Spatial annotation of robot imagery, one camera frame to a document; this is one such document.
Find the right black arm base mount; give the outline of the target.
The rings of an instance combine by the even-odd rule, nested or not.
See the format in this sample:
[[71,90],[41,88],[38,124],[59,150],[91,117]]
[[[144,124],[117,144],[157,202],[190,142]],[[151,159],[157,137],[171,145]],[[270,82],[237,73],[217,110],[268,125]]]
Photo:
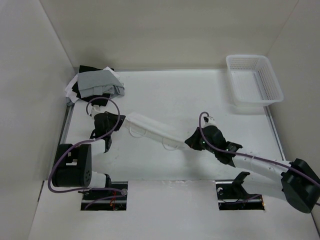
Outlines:
[[215,182],[220,211],[265,210],[262,195],[249,194],[243,188],[244,180],[249,175],[249,172],[242,171],[235,179]]

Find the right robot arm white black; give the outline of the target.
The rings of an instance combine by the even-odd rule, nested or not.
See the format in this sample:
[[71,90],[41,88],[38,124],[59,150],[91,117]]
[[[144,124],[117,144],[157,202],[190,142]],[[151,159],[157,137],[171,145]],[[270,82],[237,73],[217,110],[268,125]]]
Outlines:
[[267,195],[309,214],[320,199],[320,178],[303,159],[277,161],[246,153],[242,145],[227,141],[217,126],[209,123],[197,127],[184,143],[193,150],[212,153],[224,165],[243,170],[231,184],[239,204],[256,195]]

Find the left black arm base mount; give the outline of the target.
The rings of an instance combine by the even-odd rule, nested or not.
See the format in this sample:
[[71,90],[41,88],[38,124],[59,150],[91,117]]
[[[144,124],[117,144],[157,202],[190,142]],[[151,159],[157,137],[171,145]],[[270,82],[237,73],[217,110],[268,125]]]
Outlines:
[[122,191],[128,190],[128,182],[112,182],[107,176],[106,187],[112,190],[87,190],[82,193],[81,211],[126,211],[127,194]]

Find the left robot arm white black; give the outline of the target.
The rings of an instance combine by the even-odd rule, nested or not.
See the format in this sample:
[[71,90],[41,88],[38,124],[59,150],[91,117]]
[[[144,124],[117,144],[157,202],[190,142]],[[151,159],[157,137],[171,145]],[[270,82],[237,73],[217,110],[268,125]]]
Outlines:
[[[126,116],[110,112],[97,113],[94,117],[94,129],[90,139],[96,139],[109,132],[114,126],[118,131]],[[73,148],[61,160],[54,171],[51,182],[54,187],[88,187],[93,178],[92,174],[92,144],[83,143]]]

